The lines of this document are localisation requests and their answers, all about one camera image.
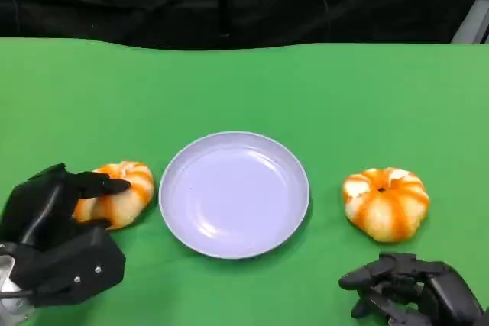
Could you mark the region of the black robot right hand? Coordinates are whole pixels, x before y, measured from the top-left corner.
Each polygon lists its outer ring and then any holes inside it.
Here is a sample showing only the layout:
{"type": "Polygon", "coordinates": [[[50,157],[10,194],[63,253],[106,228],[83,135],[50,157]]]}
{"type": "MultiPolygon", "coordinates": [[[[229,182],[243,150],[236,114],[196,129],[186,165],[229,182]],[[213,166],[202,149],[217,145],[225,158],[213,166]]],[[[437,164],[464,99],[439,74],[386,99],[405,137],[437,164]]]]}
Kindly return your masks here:
{"type": "Polygon", "coordinates": [[[452,266],[411,253],[380,253],[346,273],[339,287],[355,291],[353,319],[376,315],[387,325],[487,325],[488,310],[452,266]]]}

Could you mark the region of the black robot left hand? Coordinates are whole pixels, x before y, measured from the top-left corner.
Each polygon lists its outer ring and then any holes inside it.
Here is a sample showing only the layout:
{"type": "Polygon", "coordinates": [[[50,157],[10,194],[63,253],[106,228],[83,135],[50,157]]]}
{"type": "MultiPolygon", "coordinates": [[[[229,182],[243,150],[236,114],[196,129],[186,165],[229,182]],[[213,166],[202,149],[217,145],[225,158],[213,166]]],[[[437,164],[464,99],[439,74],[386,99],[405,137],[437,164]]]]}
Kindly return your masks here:
{"type": "Polygon", "coordinates": [[[40,251],[55,248],[82,231],[73,219],[79,200],[129,187],[129,182],[106,173],[70,173],[63,163],[51,166],[14,187],[1,214],[1,241],[40,251]]]}

